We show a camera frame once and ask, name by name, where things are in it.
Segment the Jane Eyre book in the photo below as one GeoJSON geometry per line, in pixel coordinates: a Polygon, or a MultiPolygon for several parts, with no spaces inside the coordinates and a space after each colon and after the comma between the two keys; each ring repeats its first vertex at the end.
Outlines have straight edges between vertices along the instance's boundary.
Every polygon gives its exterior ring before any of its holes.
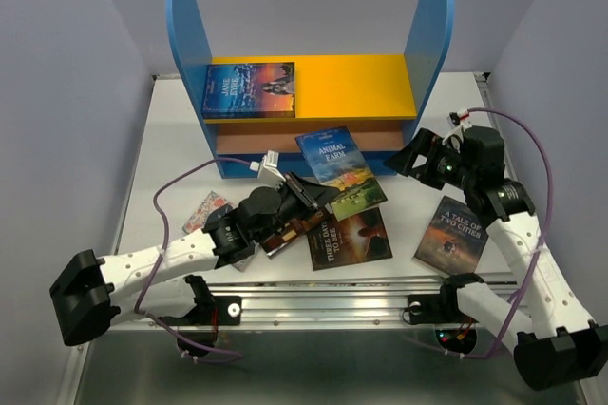
{"type": "Polygon", "coordinates": [[[206,120],[295,117],[295,63],[213,64],[201,101],[206,120]]]}

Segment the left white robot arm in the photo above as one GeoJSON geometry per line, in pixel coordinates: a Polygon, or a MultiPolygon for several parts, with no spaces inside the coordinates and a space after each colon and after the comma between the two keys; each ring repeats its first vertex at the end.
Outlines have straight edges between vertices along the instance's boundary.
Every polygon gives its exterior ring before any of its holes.
{"type": "Polygon", "coordinates": [[[142,306],[153,286],[183,294],[179,306],[164,303],[172,317],[205,321],[212,301],[201,272],[253,256],[289,222],[306,221],[338,194],[290,173],[281,185],[254,189],[236,208],[178,240],[125,255],[76,254],[49,289],[64,344],[90,342],[124,320],[153,318],[142,306]]]}

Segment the Animal Farm book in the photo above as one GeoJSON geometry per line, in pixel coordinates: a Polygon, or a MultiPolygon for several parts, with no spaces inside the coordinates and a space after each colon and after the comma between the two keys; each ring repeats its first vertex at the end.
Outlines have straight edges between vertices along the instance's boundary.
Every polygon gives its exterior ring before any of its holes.
{"type": "Polygon", "coordinates": [[[339,221],[388,200],[345,126],[299,135],[295,141],[317,181],[339,190],[330,203],[339,221]]]}

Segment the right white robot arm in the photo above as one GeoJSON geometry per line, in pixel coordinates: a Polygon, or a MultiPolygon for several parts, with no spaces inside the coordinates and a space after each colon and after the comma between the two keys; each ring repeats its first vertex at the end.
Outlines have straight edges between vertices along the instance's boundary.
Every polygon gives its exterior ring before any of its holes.
{"type": "Polygon", "coordinates": [[[507,302],[474,273],[451,276],[436,294],[408,296],[407,323],[472,319],[509,351],[535,391],[600,373],[607,363],[607,328],[583,307],[557,266],[525,188],[506,177],[497,130],[471,126],[452,142],[422,128],[384,165],[435,189],[449,184],[462,190],[519,285],[507,302]]]}

